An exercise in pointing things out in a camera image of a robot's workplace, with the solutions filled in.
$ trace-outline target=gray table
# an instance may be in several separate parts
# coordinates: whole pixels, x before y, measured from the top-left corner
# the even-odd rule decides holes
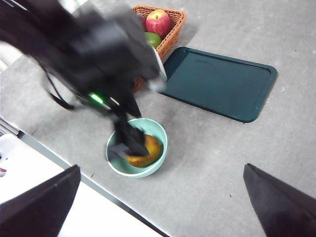
[[[93,4],[107,14],[113,2]],[[243,124],[139,93],[143,116],[163,125],[169,150],[153,175],[126,178],[104,160],[110,121],[56,105],[40,85],[43,72],[25,56],[1,75],[1,116],[86,175],[94,173],[93,180],[171,236],[264,236],[242,178],[246,163],[316,197],[316,1],[168,2],[159,5],[188,16],[178,46],[276,67],[276,84],[256,121]]]

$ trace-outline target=white floor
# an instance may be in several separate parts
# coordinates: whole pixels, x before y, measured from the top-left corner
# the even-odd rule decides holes
[[[63,171],[17,137],[0,137],[0,203],[44,182]],[[81,182],[73,206],[59,237],[129,236],[159,237],[151,228]]]

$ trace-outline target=dark green tray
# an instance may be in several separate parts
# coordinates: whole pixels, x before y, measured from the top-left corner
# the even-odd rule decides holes
[[[162,94],[241,122],[257,119],[277,78],[272,66],[187,47],[174,50],[164,68]]]

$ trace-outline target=wicker basket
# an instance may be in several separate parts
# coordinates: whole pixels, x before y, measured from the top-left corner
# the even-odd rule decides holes
[[[172,29],[156,49],[160,58],[162,59],[178,41],[180,29],[186,21],[186,14],[179,10],[145,5],[138,5],[132,9],[137,14],[146,17],[149,15],[149,13],[158,9],[164,10],[169,15],[172,22]]]

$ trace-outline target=red apple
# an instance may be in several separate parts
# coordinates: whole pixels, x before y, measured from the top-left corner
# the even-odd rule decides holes
[[[143,25],[144,30],[145,30],[146,29],[146,17],[143,15],[138,15],[138,16],[139,16],[139,19],[142,22],[142,25]]]
[[[146,29],[148,32],[157,33],[164,38],[171,30],[171,20],[163,10],[151,12],[146,19]]]

